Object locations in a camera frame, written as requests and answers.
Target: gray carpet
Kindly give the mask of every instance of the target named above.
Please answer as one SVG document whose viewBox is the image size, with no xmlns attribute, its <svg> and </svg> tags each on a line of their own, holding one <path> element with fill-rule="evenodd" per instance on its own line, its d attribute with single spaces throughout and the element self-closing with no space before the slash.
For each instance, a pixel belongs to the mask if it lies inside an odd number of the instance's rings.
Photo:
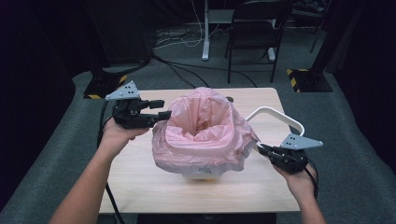
<svg viewBox="0 0 396 224">
<path fill-rule="evenodd" d="M 324 147 L 308 149 L 319 172 L 318 203 L 328 223 L 396 223 L 396 177 L 376 155 L 357 128 L 351 110 L 332 75 L 326 78 L 333 92 L 295 93 L 286 74 L 288 68 L 309 68 L 314 53 L 311 32 L 288 29 L 284 34 L 274 83 L 267 72 L 246 72 L 258 87 L 278 91 L 287 115 L 305 126 L 305 136 L 324 142 Z M 202 62 L 202 42 L 194 48 L 172 45 L 154 52 L 165 60 L 225 69 L 227 35 L 211 42 L 210 59 Z M 124 67 L 112 68 L 121 70 Z M 198 74 L 211 88 L 246 88 L 253 84 L 240 74 L 232 75 L 227 84 L 225 71 L 185 67 Z M 241 70 L 262 66 L 240 67 Z M 191 73 L 178 70 L 194 87 L 205 83 Z M 46 223 L 64 195 L 73 186 L 95 151 L 103 100 L 84 100 L 83 92 L 91 80 L 89 72 L 74 78 L 77 92 L 63 120 L 48 141 L 39 158 L 21 182 L 0 214 L 0 223 Z M 139 90 L 192 89 L 163 63 L 150 64 L 129 75 Z M 125 215 L 134 223 L 137 214 Z M 280 213 L 277 223 L 299 223 L 300 214 Z"/>
</svg>

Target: metal bracket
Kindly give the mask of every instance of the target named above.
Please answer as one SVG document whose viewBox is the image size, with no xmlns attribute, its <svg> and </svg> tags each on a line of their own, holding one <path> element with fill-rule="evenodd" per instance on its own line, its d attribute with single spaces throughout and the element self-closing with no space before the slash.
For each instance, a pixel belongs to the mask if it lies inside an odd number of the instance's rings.
<svg viewBox="0 0 396 224">
<path fill-rule="evenodd" d="M 299 150 L 311 147 L 322 147 L 323 143 L 314 139 L 303 137 L 294 133 L 288 135 L 285 140 L 280 144 L 280 147 Z"/>
<path fill-rule="evenodd" d="M 133 81 L 106 96 L 107 101 L 139 99 L 140 93 Z"/>
</svg>

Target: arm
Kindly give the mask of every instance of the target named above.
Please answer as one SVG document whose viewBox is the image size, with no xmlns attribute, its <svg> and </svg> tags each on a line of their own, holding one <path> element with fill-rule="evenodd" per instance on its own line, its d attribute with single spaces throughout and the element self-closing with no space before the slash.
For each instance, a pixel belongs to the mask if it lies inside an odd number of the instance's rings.
<svg viewBox="0 0 396 224">
<path fill-rule="evenodd" d="M 110 165 L 129 140 L 149 129 L 125 130 L 110 119 L 99 148 L 49 223 L 96 223 Z"/>
<path fill-rule="evenodd" d="M 286 179 L 291 194 L 296 199 L 302 216 L 303 224 L 326 223 L 314 196 L 314 186 L 311 178 L 306 172 L 290 175 L 287 172 L 274 166 L 274 168 Z M 308 164 L 308 171 L 316 176 L 315 170 Z"/>
</svg>

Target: wrist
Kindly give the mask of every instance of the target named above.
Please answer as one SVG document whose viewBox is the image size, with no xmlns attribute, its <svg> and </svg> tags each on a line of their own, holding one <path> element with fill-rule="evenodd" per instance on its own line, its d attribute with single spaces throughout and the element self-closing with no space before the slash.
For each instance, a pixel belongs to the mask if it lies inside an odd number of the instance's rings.
<svg viewBox="0 0 396 224">
<path fill-rule="evenodd" d="M 102 162 L 113 162 L 114 158 L 116 158 L 117 155 L 113 153 L 113 151 L 106 147 L 106 146 L 99 146 L 99 148 L 96 150 L 95 157 L 100 159 Z"/>
<path fill-rule="evenodd" d="M 296 199 L 297 204 L 300 206 L 300 210 L 305 210 L 305 209 L 310 209 L 313 206 L 318 206 L 317 200 L 315 197 L 312 195 L 306 195 L 303 198 Z"/>
</svg>

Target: yellow black tape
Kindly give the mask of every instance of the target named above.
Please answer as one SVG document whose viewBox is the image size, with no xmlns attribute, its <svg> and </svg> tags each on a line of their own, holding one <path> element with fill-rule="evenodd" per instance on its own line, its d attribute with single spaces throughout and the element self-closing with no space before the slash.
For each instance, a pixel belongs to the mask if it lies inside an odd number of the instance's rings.
<svg viewBox="0 0 396 224">
<path fill-rule="evenodd" d="M 123 86 L 123 84 L 125 83 L 126 78 L 127 78 L 127 76 L 123 76 L 123 77 L 120 78 L 120 81 L 118 83 L 117 89 L 119 89 L 120 87 Z M 84 98 L 85 99 L 97 100 L 97 99 L 105 99 L 106 96 L 107 96 L 107 94 L 85 94 Z"/>
<path fill-rule="evenodd" d="M 286 72 L 288 73 L 289 79 L 290 79 L 290 84 L 293 87 L 295 92 L 300 92 L 300 89 L 298 87 L 298 83 L 296 81 L 296 78 L 293 74 L 294 71 L 300 71 L 300 72 L 307 72 L 309 71 L 308 69 L 287 69 Z"/>
</svg>

